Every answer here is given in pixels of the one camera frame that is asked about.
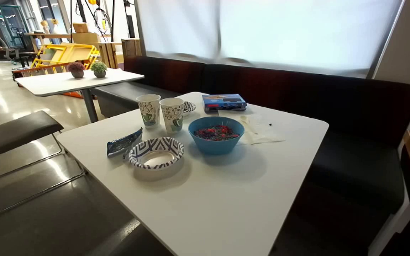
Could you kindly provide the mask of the blue plastic bowl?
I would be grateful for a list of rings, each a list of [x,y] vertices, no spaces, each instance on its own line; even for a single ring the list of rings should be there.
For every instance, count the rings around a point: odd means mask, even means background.
[[[224,141],[211,141],[211,139],[203,139],[195,135],[195,131],[198,128],[207,128],[214,125],[228,125],[232,128],[234,132],[238,134],[237,138],[224,139]],[[245,134],[245,128],[241,122],[227,118],[227,117],[204,117],[193,121],[188,127],[190,135],[193,136],[197,148],[205,154],[205,155],[225,155],[230,154],[241,136]]]

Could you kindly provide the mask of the dark bench sofa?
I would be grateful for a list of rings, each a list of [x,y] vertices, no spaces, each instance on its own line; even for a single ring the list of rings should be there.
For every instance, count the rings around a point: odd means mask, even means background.
[[[294,212],[359,252],[400,210],[398,148],[410,122],[410,84],[156,57],[129,58],[124,68],[141,78],[93,91],[107,117],[134,109],[141,94],[201,91],[328,122]]]

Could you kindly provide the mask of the blue snack box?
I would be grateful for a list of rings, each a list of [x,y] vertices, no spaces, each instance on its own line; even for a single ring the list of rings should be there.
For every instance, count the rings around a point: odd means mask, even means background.
[[[240,94],[213,94],[204,95],[204,109],[215,112],[218,109],[245,111],[247,101]]]

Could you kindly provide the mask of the red potted plant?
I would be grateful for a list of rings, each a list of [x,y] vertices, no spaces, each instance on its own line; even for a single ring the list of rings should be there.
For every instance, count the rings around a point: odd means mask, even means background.
[[[83,78],[84,77],[84,64],[83,63],[72,63],[69,65],[69,71],[74,78]]]

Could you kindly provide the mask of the white side table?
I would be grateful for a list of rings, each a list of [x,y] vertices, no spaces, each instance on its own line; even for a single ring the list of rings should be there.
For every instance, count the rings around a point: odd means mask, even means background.
[[[37,97],[57,95],[72,91],[80,91],[92,122],[97,121],[97,112],[93,102],[92,90],[107,87],[117,82],[141,80],[143,74],[109,68],[104,78],[97,78],[92,70],[84,71],[83,78],[74,78],[70,72],[57,72],[46,75],[33,75],[17,78],[16,82]]]

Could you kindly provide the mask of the black white patterned paper bowl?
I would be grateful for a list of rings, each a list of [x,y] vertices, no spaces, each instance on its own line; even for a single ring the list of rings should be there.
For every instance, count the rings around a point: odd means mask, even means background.
[[[184,156],[184,144],[171,136],[138,142],[127,159],[138,169],[161,171],[174,166]]]

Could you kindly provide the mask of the patterned paper cup near bowl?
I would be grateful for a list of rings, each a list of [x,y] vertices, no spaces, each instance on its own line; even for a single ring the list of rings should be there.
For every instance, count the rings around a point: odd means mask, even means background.
[[[161,111],[164,125],[168,134],[177,134],[183,129],[184,101],[180,98],[164,98],[161,101]]]

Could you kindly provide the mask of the white paper napkin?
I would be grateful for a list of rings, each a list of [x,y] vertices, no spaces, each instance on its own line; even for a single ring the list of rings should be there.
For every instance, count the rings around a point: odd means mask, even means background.
[[[238,121],[244,125],[245,139],[251,145],[284,141],[284,138],[275,132],[274,125],[259,115],[240,115]]]

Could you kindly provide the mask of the patterned paper cup far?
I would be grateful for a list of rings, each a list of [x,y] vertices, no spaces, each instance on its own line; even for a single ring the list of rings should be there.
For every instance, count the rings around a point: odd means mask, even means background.
[[[158,94],[144,94],[137,98],[141,118],[147,128],[154,128],[160,124],[160,99]]]

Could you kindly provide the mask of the colourful beads in bowl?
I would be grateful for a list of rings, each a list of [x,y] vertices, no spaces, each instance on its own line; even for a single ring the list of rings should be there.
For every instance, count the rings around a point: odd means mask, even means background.
[[[195,135],[203,139],[211,139],[211,141],[224,141],[224,139],[231,139],[231,138],[238,136],[238,134],[234,132],[232,128],[228,125],[214,125],[214,127],[207,127],[207,128],[198,128],[195,131]]]

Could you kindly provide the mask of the yellow metal frame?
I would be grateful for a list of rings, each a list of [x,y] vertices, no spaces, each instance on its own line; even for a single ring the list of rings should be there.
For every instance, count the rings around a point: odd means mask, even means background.
[[[89,68],[100,57],[100,51],[92,44],[63,43],[45,44],[36,54],[33,67],[47,67],[83,61]]]

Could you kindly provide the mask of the black chair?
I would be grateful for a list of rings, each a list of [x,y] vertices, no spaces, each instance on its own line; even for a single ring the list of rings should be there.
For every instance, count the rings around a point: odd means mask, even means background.
[[[3,124],[0,124],[0,155],[9,152],[12,149],[16,149],[19,146],[23,146],[29,142],[37,141],[37,139],[47,136],[47,135],[53,136],[53,139],[56,141],[56,144],[59,146],[59,151],[53,155],[40,158],[40,159],[35,161],[33,163],[37,165],[37,163],[45,162],[47,159],[52,159],[54,156],[66,155],[67,149],[59,142],[59,139],[56,136],[56,132],[62,132],[63,129],[64,129],[64,127],[45,111],[37,111],[37,112],[3,122]],[[23,166],[19,166],[16,169],[5,172],[0,175],[0,179],[6,178],[15,172],[19,172],[22,169],[26,169],[26,168],[32,166],[33,163],[26,163]],[[10,206],[2,209],[0,215],[10,212],[12,209],[19,208],[19,206],[22,206],[22,205],[25,205],[33,199],[37,199],[37,198],[40,198],[40,196],[43,196],[43,195],[46,195],[46,193],[49,193],[57,188],[62,188],[62,186],[82,178],[83,175],[84,175],[84,168],[82,168],[82,172],[79,175],[67,178],[66,181],[62,181],[62,182],[59,182],[59,183],[56,183],[56,185],[42,191],[42,192],[37,192],[37,193],[35,193],[35,195],[32,195],[23,200],[15,203],[15,205],[10,205]]]

